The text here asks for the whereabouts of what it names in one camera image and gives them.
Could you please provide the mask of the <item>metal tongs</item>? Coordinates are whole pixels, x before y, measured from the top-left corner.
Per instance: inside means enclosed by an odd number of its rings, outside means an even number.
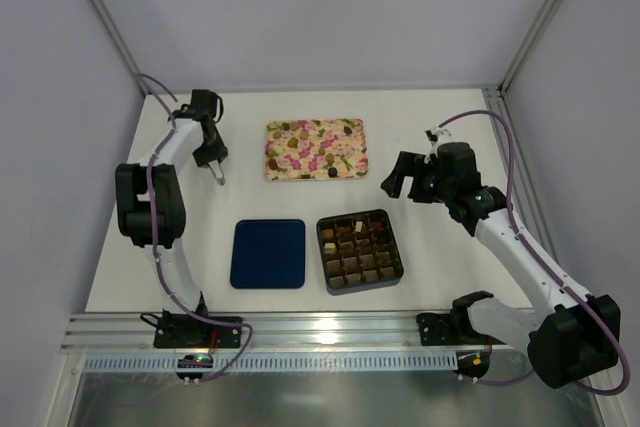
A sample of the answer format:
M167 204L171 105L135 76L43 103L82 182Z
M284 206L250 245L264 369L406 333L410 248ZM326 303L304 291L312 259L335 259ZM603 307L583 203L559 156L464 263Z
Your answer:
M209 163L208 167L216 183L220 186L224 186L226 183L226 180L225 180L225 176L220 163L218 161L214 161Z

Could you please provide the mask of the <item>dark chocolate box with dividers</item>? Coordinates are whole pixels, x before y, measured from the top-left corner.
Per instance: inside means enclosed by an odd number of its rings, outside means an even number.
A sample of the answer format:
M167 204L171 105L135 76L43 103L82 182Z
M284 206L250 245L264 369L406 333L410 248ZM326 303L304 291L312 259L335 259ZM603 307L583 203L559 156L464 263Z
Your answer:
M362 221L362 232L355 223ZM350 228L350 235L340 235ZM382 209L324 217L316 223L316 235L326 289L331 295L391 287L404 276L404 266L389 215ZM327 253L326 243L336 251Z

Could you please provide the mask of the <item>dark blue box lid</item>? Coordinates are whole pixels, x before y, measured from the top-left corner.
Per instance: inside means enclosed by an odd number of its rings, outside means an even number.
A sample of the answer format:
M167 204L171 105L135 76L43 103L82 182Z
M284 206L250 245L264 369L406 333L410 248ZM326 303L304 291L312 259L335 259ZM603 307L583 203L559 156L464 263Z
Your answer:
M230 284L239 290L294 290L306 279L306 227L300 219L236 224Z

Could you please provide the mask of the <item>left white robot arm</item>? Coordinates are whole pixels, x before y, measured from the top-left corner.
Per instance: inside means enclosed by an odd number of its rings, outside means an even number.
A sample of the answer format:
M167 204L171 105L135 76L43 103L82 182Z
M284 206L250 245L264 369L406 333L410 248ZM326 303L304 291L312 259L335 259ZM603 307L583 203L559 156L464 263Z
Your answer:
M187 213L179 173L193 165L209 171L218 185L226 183L222 162L228 148L218 129L224 102L213 91L195 89L188 103L168 114L161 140L140 160L116 168L118 228L147 252L166 298L163 317L213 325L182 245Z

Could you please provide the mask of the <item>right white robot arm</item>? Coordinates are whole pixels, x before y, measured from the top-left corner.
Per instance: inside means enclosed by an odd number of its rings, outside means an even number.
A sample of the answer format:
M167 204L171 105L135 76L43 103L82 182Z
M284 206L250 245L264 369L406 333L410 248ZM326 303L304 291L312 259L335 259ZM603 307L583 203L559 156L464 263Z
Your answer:
M410 199L444 205L502 263L533 308L531 313L511 308L486 292L467 295L452 305L462 318L463 333L488 335L522 352L551 388L616 366L622 368L622 379L611 392L628 386L618 305L608 295L593 296L529 236L510 200L482 184L468 144L444 143L429 155L400 152L381 188L397 198L406 178L412 180Z

